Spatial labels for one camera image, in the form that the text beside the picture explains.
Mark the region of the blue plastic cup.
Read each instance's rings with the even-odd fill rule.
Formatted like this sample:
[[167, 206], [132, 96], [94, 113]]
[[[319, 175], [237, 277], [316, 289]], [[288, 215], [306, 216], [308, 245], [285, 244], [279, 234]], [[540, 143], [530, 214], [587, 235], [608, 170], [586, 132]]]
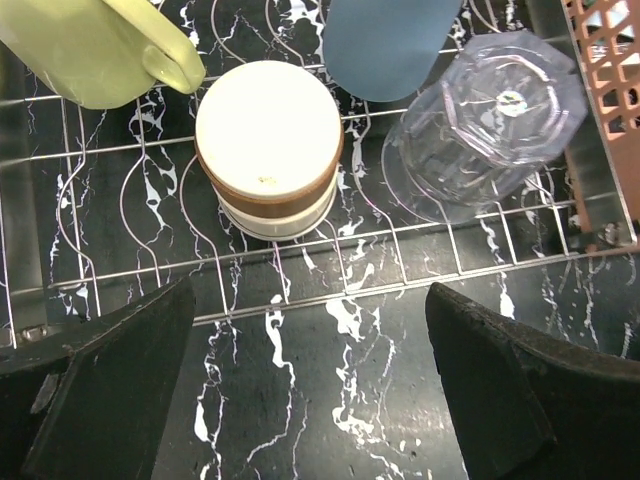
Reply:
[[331, 79], [372, 102], [397, 101], [427, 79], [460, 13], [457, 0], [333, 0], [322, 56]]

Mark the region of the clear faceted glass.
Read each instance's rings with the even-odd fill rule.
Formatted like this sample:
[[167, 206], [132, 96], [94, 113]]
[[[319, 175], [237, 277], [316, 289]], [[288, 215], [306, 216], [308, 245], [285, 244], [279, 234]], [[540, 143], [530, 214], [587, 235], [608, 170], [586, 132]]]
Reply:
[[587, 113], [570, 56], [526, 30], [478, 35], [389, 131], [384, 180], [413, 215], [464, 223], [556, 160]]

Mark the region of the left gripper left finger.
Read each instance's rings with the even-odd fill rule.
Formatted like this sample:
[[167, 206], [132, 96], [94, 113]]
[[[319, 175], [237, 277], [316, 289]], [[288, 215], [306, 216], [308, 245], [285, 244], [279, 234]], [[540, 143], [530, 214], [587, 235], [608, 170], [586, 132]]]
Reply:
[[2, 478], [150, 478], [194, 316], [184, 277], [2, 349]]

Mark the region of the light green mug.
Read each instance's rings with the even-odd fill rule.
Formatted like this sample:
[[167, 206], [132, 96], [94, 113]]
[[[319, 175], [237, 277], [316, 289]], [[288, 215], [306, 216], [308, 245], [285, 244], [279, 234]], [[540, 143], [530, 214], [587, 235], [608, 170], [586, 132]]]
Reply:
[[205, 77], [189, 38], [149, 1], [4, 1], [1, 41], [86, 109], [119, 108], [157, 82], [191, 94]]

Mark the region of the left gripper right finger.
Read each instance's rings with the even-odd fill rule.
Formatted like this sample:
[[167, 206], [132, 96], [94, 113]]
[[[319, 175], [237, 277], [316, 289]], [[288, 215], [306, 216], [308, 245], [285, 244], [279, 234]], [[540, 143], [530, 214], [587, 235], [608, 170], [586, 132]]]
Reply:
[[638, 478], [638, 359], [556, 339], [441, 283], [425, 315], [469, 478]]

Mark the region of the cream and brown tumbler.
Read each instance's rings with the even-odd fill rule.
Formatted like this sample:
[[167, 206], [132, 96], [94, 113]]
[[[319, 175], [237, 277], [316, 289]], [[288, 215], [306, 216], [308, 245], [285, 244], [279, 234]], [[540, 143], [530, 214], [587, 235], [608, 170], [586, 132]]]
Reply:
[[196, 154], [222, 210], [240, 230], [266, 241], [298, 238], [326, 218], [343, 143], [329, 89], [281, 61], [226, 72], [196, 116]]

